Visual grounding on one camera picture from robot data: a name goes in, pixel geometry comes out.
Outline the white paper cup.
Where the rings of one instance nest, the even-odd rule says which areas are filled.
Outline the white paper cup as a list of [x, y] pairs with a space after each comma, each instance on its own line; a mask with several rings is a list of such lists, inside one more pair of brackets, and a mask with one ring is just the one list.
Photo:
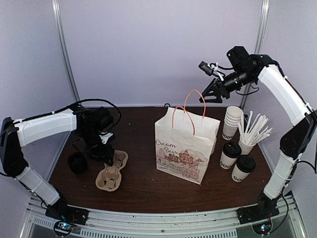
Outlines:
[[229, 169], [236, 162], [237, 158], [241, 155], [241, 150], [228, 151], [223, 149], [219, 164], [223, 169]]
[[242, 182], [250, 173], [244, 173], [241, 170], [238, 169], [237, 165], [235, 164], [235, 167], [232, 171], [231, 178], [235, 182]]

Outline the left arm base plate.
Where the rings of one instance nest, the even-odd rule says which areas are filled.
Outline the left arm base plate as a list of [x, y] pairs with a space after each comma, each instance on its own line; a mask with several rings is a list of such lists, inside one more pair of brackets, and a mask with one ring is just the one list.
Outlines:
[[64, 208], [48, 206], [45, 215], [47, 217], [66, 221], [68, 223], [85, 225], [88, 219], [89, 211], [87, 209], [71, 206], [66, 206]]

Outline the black lid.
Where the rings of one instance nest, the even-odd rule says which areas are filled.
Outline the black lid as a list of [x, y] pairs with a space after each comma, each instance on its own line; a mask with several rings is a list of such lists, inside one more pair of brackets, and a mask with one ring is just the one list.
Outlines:
[[250, 155], [241, 155], [236, 160], [236, 165], [239, 170], [241, 170], [244, 173], [251, 173], [254, 171], [256, 167], [256, 162]]
[[229, 158], [238, 158], [242, 153], [240, 145], [232, 141], [225, 143], [222, 151]]

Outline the white paper takeout bag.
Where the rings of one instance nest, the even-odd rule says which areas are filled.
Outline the white paper takeout bag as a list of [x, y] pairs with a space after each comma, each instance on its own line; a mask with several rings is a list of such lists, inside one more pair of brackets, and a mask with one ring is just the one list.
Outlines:
[[201, 184], [219, 126], [219, 120], [191, 113], [185, 106], [168, 107], [155, 122], [157, 170]]

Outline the cardboard two-cup carrier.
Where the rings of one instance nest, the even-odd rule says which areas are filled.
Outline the cardboard two-cup carrier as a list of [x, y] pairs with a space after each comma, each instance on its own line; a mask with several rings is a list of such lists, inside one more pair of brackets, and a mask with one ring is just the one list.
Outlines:
[[115, 150], [114, 163], [112, 166], [104, 163], [105, 168], [101, 170], [96, 178], [96, 187], [107, 192], [116, 191], [122, 180], [121, 170], [126, 166], [128, 154], [125, 151]]

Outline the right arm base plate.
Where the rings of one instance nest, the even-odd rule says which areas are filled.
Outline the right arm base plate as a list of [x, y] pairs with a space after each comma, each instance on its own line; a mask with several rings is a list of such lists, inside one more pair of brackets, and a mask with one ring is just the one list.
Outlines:
[[240, 207], [236, 210], [240, 224], [253, 223], [260, 220], [269, 219], [272, 216], [279, 215], [278, 208], [273, 208], [270, 211], [260, 210], [258, 205], [249, 207]]

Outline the stack of black cup lids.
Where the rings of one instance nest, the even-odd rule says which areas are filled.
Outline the stack of black cup lids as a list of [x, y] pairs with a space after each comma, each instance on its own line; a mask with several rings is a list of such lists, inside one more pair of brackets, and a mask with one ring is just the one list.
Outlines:
[[88, 168], [86, 157], [80, 151], [72, 153], [67, 159], [67, 164], [74, 174], [82, 174]]

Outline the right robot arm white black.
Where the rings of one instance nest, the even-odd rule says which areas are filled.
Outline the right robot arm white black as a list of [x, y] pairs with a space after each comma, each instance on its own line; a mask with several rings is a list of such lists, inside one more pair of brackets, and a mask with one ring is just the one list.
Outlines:
[[249, 54], [243, 46], [227, 52], [233, 73], [215, 76], [202, 92], [200, 102], [222, 103], [230, 93], [249, 83], [265, 85], [286, 111], [293, 125], [280, 140], [280, 158], [274, 172], [259, 195], [254, 215], [264, 219], [273, 212], [282, 190], [294, 174], [297, 164], [317, 127], [317, 113], [284, 75], [279, 63], [268, 55]]

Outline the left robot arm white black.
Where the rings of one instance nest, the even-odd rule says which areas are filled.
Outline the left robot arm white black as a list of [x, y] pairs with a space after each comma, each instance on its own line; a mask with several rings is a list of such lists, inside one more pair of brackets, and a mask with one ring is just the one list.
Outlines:
[[114, 139], [110, 132], [113, 126], [114, 118], [108, 109], [87, 109], [81, 105], [28, 119], [7, 117], [0, 131], [0, 160], [4, 175], [31, 189], [60, 220], [67, 220], [71, 209], [66, 199], [29, 165], [22, 147], [62, 132], [77, 131], [86, 144], [85, 153], [111, 166], [114, 162], [114, 149], [110, 144]]

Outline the stack of white paper cups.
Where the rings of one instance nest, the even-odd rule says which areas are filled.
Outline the stack of white paper cups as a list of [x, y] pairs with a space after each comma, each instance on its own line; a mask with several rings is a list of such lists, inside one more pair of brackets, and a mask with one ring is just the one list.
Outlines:
[[226, 109], [224, 116], [224, 125], [222, 130], [222, 137], [225, 140], [231, 140], [235, 135], [238, 124], [243, 117], [243, 111], [236, 106], [229, 106]]

